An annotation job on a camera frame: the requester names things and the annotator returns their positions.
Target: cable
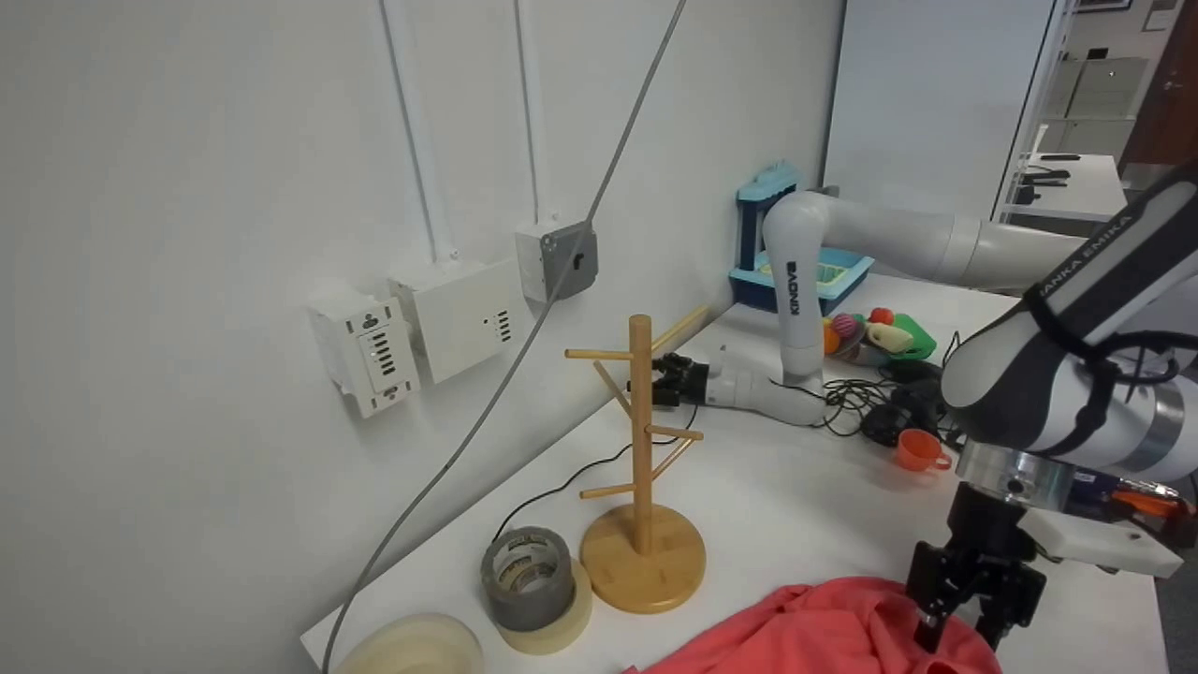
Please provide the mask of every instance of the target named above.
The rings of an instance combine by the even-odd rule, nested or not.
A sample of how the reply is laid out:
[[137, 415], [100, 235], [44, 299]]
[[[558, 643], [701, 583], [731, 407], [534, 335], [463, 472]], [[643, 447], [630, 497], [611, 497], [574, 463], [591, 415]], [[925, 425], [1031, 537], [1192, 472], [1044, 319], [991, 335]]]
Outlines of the cable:
[[951, 361], [959, 349], [961, 349], [961, 335], [951, 329], [951, 340], [948, 340], [948, 349], [942, 349], [942, 356], [938, 356], [938, 369], [948, 369], [948, 361]]
[[[684, 421], [684, 430], [692, 430], [692, 427], [697, 427], [697, 415], [701, 415], [701, 406], [692, 406], [692, 412], [689, 412], [689, 421]], [[598, 462], [591, 462], [591, 463], [576, 467], [566, 483], [558, 483], [558, 486], [550, 486], [550, 491], [540, 491], [540, 493], [525, 497], [514, 513], [506, 513], [506, 517], [499, 522], [499, 527], [494, 527], [494, 537], [490, 537], [490, 538], [499, 538], [499, 537], [518, 522], [518, 513], [525, 513], [529, 507], [534, 507], [534, 501], [544, 501], [544, 497], [554, 497], [554, 493], [570, 491], [579, 476], [586, 476], [586, 472], [596, 472], [596, 467], [604, 467], [604, 463], [623, 462], [630, 451], [631, 451], [631, 447], [623, 447], [619, 455], [598, 457]]]
[[1149, 349], [1137, 349], [1135, 352], [1135, 379], [1143, 379], [1145, 374], [1145, 356], [1149, 356]]
[[[684, 4], [689, 4], [689, 0], [679, 0], [675, 18], [669, 18], [669, 27], [665, 27], [665, 35], [664, 35], [664, 43], [657, 43], [657, 51], [655, 51], [655, 61], [652, 61], [652, 69], [648, 69], [648, 75], [643, 75], [643, 81], [641, 81], [641, 95], [638, 95], [638, 105], [631, 105], [631, 114], [630, 114], [630, 119], [625, 119], [623, 141], [614, 146], [614, 155], [611, 155], [611, 163], [605, 163], [605, 174], [604, 174], [604, 185], [598, 185], [598, 191], [596, 191], [596, 200], [591, 200], [586, 226], [596, 226], [596, 214], [598, 214], [604, 195], [605, 195], [605, 185], [611, 185], [614, 169], [619, 169], [623, 156], [625, 156], [625, 146], [630, 146], [631, 126], [638, 126], [638, 119], [641, 119], [643, 96], [648, 96], [648, 90], [652, 90], [652, 81], [655, 81], [655, 73], [657, 73], [664, 56], [665, 56], [665, 47], [669, 47], [669, 37], [675, 37], [675, 27], [679, 27]], [[380, 7], [384, 37], [388, 37], [388, 47], [392, 47], [384, 0], [379, 0], [379, 7]], [[463, 451], [477, 441], [477, 433], [484, 430], [484, 425], [490, 421], [494, 406], [501, 401], [501, 393], [506, 393], [510, 384], [518, 379], [525, 356], [531, 352], [540, 329], [548, 326], [548, 319], [550, 319], [550, 311], [554, 311], [554, 302], [558, 302], [558, 297], [560, 297], [560, 287], [566, 287], [566, 280], [570, 280], [570, 271], [574, 271], [574, 265], [566, 265], [566, 271], [558, 272], [558, 280], [554, 280], [554, 287], [550, 287], [550, 297], [548, 297], [548, 309], [544, 309], [540, 319], [531, 324], [531, 329], [529, 329], [518, 361], [514, 361], [510, 372], [499, 379], [499, 387], [494, 387], [490, 401], [484, 406], [478, 421], [477, 421], [477, 425], [469, 427], [469, 433], [457, 441], [457, 451], [448, 455], [448, 462], [418, 486], [418, 493], [407, 501], [407, 508], [384, 527], [384, 537], [380, 537], [379, 548], [369, 550], [367, 566], [360, 569], [360, 578], [354, 578], [353, 587], [344, 592], [344, 603], [339, 603], [339, 612], [338, 612], [338, 618], [332, 618], [332, 629], [331, 629], [331, 641], [326, 641], [326, 652], [321, 652], [321, 674], [332, 671], [332, 648], [338, 648], [338, 638], [339, 638], [339, 627], [344, 627], [349, 607], [360, 601], [360, 592], [363, 592], [367, 579], [374, 578], [374, 566], [379, 566], [379, 557], [384, 556], [384, 548], [392, 542], [392, 537], [407, 523], [407, 517], [422, 507], [422, 497], [452, 472], [452, 463], [463, 457]]]
[[1143, 335], [1114, 335], [1114, 339], [1107, 339], [1107, 340], [1100, 340], [1098, 345], [1100, 349], [1100, 356], [1114, 356], [1114, 352], [1124, 352], [1124, 349], [1137, 349], [1137, 352], [1165, 352], [1169, 361], [1165, 361], [1165, 374], [1143, 374], [1143, 372], [1135, 372], [1135, 374], [1114, 374], [1114, 384], [1128, 384], [1128, 387], [1159, 387], [1159, 384], [1170, 384], [1184, 369], [1170, 361], [1170, 352], [1174, 349], [1184, 349], [1184, 352], [1198, 352], [1198, 339], [1192, 339], [1192, 335], [1169, 335], [1169, 329], [1143, 329]]
[[384, 0], [379, 0], [379, 14], [380, 14], [388, 75], [392, 75], [397, 100], [399, 100], [404, 138], [407, 138], [407, 155], [412, 155], [412, 180], [414, 180], [418, 219], [422, 219], [429, 249], [434, 249], [434, 262], [442, 262], [445, 259], [445, 235], [442, 235], [442, 227], [434, 220], [434, 211], [429, 211], [429, 200], [427, 200], [427, 175], [422, 175], [427, 156], [418, 156], [418, 138], [414, 138], [414, 125], [412, 125], [412, 100], [407, 100], [407, 90], [404, 90], [399, 49], [397, 49], [397, 35], [388, 27], [388, 4]]
[[[831, 384], [823, 393], [811, 393], [811, 390], [801, 390], [815, 401], [823, 401], [831, 412], [815, 425], [815, 430], [826, 430], [836, 438], [855, 438], [860, 430], [860, 421], [888, 406], [893, 387], [891, 384], [877, 384], [877, 379], [838, 379]], [[836, 427], [846, 412], [858, 415], [858, 425], [846, 430], [846, 427]]]
[[648, 65], [648, 73], [643, 73], [643, 85], [638, 90], [630, 125], [625, 125], [623, 138], [614, 141], [614, 163], [605, 166], [605, 174], [604, 174], [604, 180], [598, 180], [598, 191], [596, 191], [596, 200], [591, 200], [586, 226], [596, 226], [596, 214], [598, 214], [598, 201], [604, 201], [604, 195], [605, 195], [605, 189], [611, 189], [614, 166], [619, 166], [619, 156], [625, 155], [625, 146], [630, 146], [630, 138], [631, 138], [638, 115], [641, 115], [643, 96], [648, 96], [648, 81], [652, 81], [652, 78], [657, 75], [657, 69], [664, 69], [664, 56], [665, 56], [665, 49], [669, 49], [669, 43], [675, 43], [675, 32], [679, 32], [679, 18], [681, 18], [684, 4], [689, 4], [689, 0], [679, 0], [679, 4], [675, 4], [669, 27], [665, 27], [665, 35], [664, 35], [664, 43], [657, 43], [657, 51], [652, 56], [652, 65]]
[[531, 195], [531, 220], [540, 226], [540, 156], [534, 156], [534, 114], [531, 114], [531, 81], [529, 81], [529, 43], [525, 43], [525, 0], [514, 0], [514, 23], [518, 23], [518, 56], [521, 56], [521, 96], [525, 96], [525, 150], [529, 150], [529, 195]]

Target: cup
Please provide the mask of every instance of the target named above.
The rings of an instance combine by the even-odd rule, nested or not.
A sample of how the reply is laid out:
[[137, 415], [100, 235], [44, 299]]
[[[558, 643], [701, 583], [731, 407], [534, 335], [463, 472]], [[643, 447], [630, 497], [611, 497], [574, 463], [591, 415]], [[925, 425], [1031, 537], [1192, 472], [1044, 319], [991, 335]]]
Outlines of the cup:
[[920, 427], [900, 430], [893, 462], [905, 472], [948, 472], [951, 467], [951, 457], [942, 455], [938, 438]]

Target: white box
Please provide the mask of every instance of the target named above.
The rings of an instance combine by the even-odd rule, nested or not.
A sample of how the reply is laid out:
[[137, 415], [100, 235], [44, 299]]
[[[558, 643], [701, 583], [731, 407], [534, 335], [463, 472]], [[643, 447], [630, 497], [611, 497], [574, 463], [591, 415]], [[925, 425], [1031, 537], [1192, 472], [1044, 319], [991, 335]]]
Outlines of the white box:
[[407, 401], [418, 390], [407, 324], [397, 299], [321, 299], [309, 309], [309, 326], [332, 387], [339, 397], [354, 401], [363, 421]]
[[397, 277], [392, 291], [414, 326], [414, 352], [429, 384], [488, 365], [529, 329], [514, 262], [457, 262]]
[[584, 220], [584, 214], [550, 214], [544, 227], [518, 227], [518, 262], [521, 287], [531, 302], [548, 302], [554, 285], [558, 299], [570, 299], [591, 287], [598, 277], [596, 227]]

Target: red object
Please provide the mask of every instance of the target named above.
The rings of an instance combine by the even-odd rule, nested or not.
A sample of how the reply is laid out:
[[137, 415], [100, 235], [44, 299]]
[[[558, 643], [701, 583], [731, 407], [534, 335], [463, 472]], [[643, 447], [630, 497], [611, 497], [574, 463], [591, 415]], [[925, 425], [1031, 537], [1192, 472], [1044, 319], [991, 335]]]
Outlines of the red object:
[[900, 462], [905, 472], [948, 472], [948, 467], [951, 467], [938, 438], [927, 433], [927, 430], [920, 430], [920, 427], [905, 427], [905, 430], [900, 433], [893, 462]]
[[1145, 491], [1114, 491], [1110, 501], [1124, 501], [1128, 508], [1158, 517], [1158, 522], [1169, 522], [1170, 508], [1178, 508], [1178, 501], [1159, 497], [1159, 493], [1145, 493]]
[[860, 324], [863, 324], [860, 314], [831, 314], [831, 329], [836, 329], [841, 340], [858, 340], [858, 339], [863, 335]]
[[867, 324], [888, 324], [888, 326], [893, 326], [893, 311], [873, 309], [873, 311], [867, 311]]
[[836, 335], [836, 324], [823, 324], [823, 356], [836, 356], [846, 340]]
[[971, 627], [948, 621], [932, 656], [916, 621], [893, 579], [787, 583], [643, 674], [999, 674]]

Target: green object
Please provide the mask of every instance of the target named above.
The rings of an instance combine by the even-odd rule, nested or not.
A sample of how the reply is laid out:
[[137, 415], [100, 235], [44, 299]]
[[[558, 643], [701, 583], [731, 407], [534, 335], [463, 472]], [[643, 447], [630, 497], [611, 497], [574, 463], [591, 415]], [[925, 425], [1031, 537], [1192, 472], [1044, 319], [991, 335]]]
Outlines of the green object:
[[932, 361], [936, 339], [916, 319], [893, 314], [893, 329], [911, 335], [911, 349], [905, 352], [891, 352], [891, 361]]

